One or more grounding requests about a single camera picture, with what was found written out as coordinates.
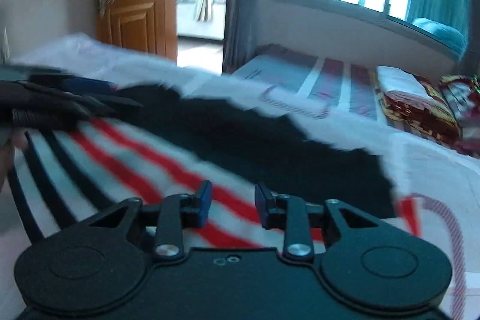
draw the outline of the white stripe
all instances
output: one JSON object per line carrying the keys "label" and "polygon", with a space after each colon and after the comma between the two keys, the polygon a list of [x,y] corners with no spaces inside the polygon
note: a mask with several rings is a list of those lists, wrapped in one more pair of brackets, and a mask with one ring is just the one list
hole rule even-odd
{"label": "white stripe", "polygon": [[192,247],[211,248],[212,245],[201,237],[197,231],[193,229],[183,230],[183,246],[185,251],[189,251]]}
{"label": "white stripe", "polygon": [[[135,127],[129,126],[127,124],[124,124],[124,126],[121,126],[124,130],[127,130],[125,134],[128,135],[128,139],[138,139],[139,134],[141,134],[140,129],[137,129]],[[150,163],[148,160],[145,159],[145,157],[141,155],[137,155],[134,153],[132,150],[129,148],[124,148],[119,146],[118,144],[115,144],[114,141],[110,140],[108,137],[104,136],[102,132],[98,132],[96,129],[91,128],[90,126],[82,126],[82,133],[88,137],[90,141],[95,143],[98,147],[102,148],[105,151],[109,151],[111,155],[115,156],[117,159],[120,160],[122,158],[125,160],[125,164],[128,165],[129,167],[138,167],[136,169],[136,172],[138,172],[142,177],[147,178],[151,183],[155,183],[156,179],[160,173],[161,176],[168,177],[168,180],[165,181],[165,186],[161,186],[159,188],[159,192],[166,197],[172,194],[178,194],[178,193],[188,193],[191,194],[193,193],[193,190],[184,187],[179,184],[174,183],[174,179],[170,178],[170,175],[167,172],[162,171],[159,166],[156,164]],[[159,141],[161,139],[156,138],[155,136],[149,134],[150,136],[144,136],[147,138],[146,143],[148,143],[149,146],[151,146],[153,149],[157,149],[159,144],[167,144],[164,140],[163,143],[160,143]],[[162,147],[160,149],[162,154],[165,154],[166,151]],[[179,155],[179,152],[181,153],[180,150],[174,151],[177,154],[177,157]],[[191,154],[186,154],[187,159],[192,162],[193,160],[198,161],[198,159],[191,157]],[[205,167],[207,166],[206,162],[202,162],[203,164],[195,164],[193,165],[197,166],[196,169],[200,169],[201,172],[201,177],[203,178],[208,178],[211,179],[210,177],[206,176],[205,173]],[[212,174],[217,174],[216,177],[219,178],[220,176],[223,177],[225,180],[226,178],[226,172],[221,173],[218,175],[218,171],[215,169],[215,166],[212,164],[209,164],[209,170],[211,170]],[[229,181],[229,188],[232,183],[231,178],[227,178]],[[249,201],[253,205],[254,203],[254,188],[253,186],[249,186],[249,193],[251,194],[251,198]],[[278,247],[281,249],[281,246],[283,245],[283,234],[278,232],[278,231],[266,231],[264,230],[260,224],[257,223],[252,223],[246,219],[243,219],[242,217],[238,216],[237,214],[234,213],[234,211],[231,211],[228,207],[224,206],[223,204],[212,201],[212,206],[210,209],[209,213],[209,221],[216,226],[218,229],[221,231],[224,231],[228,235],[231,235],[236,238],[241,238],[250,242],[255,243],[256,245],[259,246],[266,246],[266,247]],[[322,251],[324,250],[324,247],[320,245],[319,250]]]}
{"label": "white stripe", "polygon": [[345,110],[346,112],[350,111],[351,88],[352,88],[351,69],[352,69],[352,64],[344,63],[342,87],[340,89],[340,98],[338,100],[338,107],[340,109]]}
{"label": "white stripe", "polygon": [[43,136],[32,132],[30,136],[46,176],[75,219],[82,221],[96,214],[98,212],[97,208],[92,206],[76,184],[70,180]]}
{"label": "white stripe", "polygon": [[320,76],[320,72],[323,67],[323,63],[325,63],[325,59],[318,59],[313,68],[310,71],[310,74],[307,75],[303,85],[300,87],[296,95],[301,97],[308,97],[311,93],[311,89],[314,88],[315,82],[317,81],[318,77]]}
{"label": "white stripe", "polygon": [[136,194],[119,182],[110,171],[94,162],[70,136],[61,132],[55,133],[55,136],[77,168],[88,176],[108,198],[120,202],[130,197],[136,197]]}
{"label": "white stripe", "polygon": [[21,191],[25,196],[28,207],[32,212],[32,215],[37,222],[38,228],[42,231],[42,234],[45,237],[56,234],[60,228],[57,225],[57,222],[53,218],[50,209],[47,204],[45,204],[42,195],[40,194],[35,181],[32,178],[32,174],[28,169],[28,166],[25,161],[25,157],[19,156],[15,157],[15,169],[18,176],[18,181],[20,182]]}
{"label": "white stripe", "polygon": [[[116,144],[113,140],[104,136],[102,132],[97,131],[89,124],[83,124],[80,129],[91,142],[97,145],[97,147],[104,151],[108,151],[110,155],[115,157],[115,159],[121,161],[131,170],[134,170],[138,175],[147,180],[155,189],[157,189],[160,195],[168,196],[177,193],[193,192],[193,190],[187,187],[175,184],[170,175],[159,168],[156,164],[146,160],[142,155],[137,154],[130,148]],[[230,212],[220,213],[219,211],[222,209],[219,208],[224,207],[218,202],[213,201],[209,213],[211,223],[213,223],[218,229],[226,231],[229,235],[234,237],[254,241],[254,243],[258,245],[265,245],[265,241],[263,240],[263,232],[265,231],[261,228],[260,224],[250,223]],[[261,231],[262,235],[259,233],[254,235],[254,228]]]}
{"label": "white stripe", "polygon": [[157,193],[161,194],[173,185],[173,181],[167,172],[146,160],[131,148],[117,144],[90,124],[82,124],[80,130],[91,143],[141,176]]}
{"label": "white stripe", "polygon": [[223,170],[210,162],[199,160],[193,153],[177,147],[144,129],[117,120],[107,120],[107,122],[126,138],[145,144],[153,150],[160,151],[162,155],[167,155],[171,160],[180,165],[184,171],[199,175],[212,183],[226,187],[233,195],[244,202],[252,206],[255,204],[255,185],[240,176]]}
{"label": "white stripe", "polygon": [[313,248],[315,254],[323,254],[326,251],[325,244],[320,241],[314,241]]}

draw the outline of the hand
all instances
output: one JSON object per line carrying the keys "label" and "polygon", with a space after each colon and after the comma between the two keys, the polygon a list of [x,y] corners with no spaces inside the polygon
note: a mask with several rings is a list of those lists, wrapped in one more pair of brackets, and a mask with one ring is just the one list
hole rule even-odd
{"label": "hand", "polygon": [[24,130],[15,131],[10,140],[0,148],[0,186],[3,187],[8,170],[14,165],[15,148],[25,150],[28,147],[28,141]]}

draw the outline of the black plastic base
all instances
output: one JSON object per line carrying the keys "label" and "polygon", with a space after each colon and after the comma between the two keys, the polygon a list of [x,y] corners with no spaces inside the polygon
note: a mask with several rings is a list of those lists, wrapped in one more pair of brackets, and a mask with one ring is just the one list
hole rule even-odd
{"label": "black plastic base", "polygon": [[[162,205],[126,200],[27,249],[15,279],[31,320],[447,319],[438,310],[446,255],[337,200],[310,207],[257,187],[266,228],[284,252],[194,248],[182,228],[205,224],[211,187]],[[146,227],[157,226],[145,240]],[[314,255],[310,226],[327,251]]]}

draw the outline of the metal screw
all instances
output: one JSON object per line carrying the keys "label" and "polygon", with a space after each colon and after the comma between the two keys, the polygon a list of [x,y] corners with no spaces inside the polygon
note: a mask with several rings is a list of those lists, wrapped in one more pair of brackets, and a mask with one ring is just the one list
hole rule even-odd
{"label": "metal screw", "polygon": [[240,262],[240,258],[236,255],[230,255],[229,257],[227,257],[226,259],[228,262],[230,263],[238,263]]}
{"label": "metal screw", "polygon": [[162,244],[155,248],[155,253],[164,257],[173,257],[180,253],[180,248],[173,244]]}
{"label": "metal screw", "polygon": [[305,256],[311,253],[310,246],[307,246],[306,244],[301,244],[301,243],[291,244],[286,250],[291,255],[295,255],[295,256]]}

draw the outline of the window sill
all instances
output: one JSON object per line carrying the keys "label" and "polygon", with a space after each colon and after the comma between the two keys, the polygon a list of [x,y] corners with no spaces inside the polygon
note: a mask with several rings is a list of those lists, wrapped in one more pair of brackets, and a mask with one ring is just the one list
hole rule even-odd
{"label": "window sill", "polygon": [[[183,1],[183,0],[176,0],[177,3],[181,3],[181,4],[194,4],[194,3],[197,3],[197,0],[188,0],[188,1]],[[216,1],[216,0],[213,0],[212,1],[213,4],[225,4],[226,1]]]}
{"label": "window sill", "polygon": [[404,37],[417,41],[420,44],[428,46],[433,50],[450,57],[457,62],[461,56],[460,53],[454,51],[447,45],[437,41],[430,33],[422,31],[416,26],[407,25],[407,22],[393,19],[393,17],[385,17],[381,12],[360,7],[356,4],[343,2],[339,0],[278,0],[282,3],[290,3],[298,6],[308,7],[317,10],[323,10],[328,13],[341,14],[350,18],[359,19],[363,22],[373,24],[375,26],[387,29],[393,33],[400,34]]}

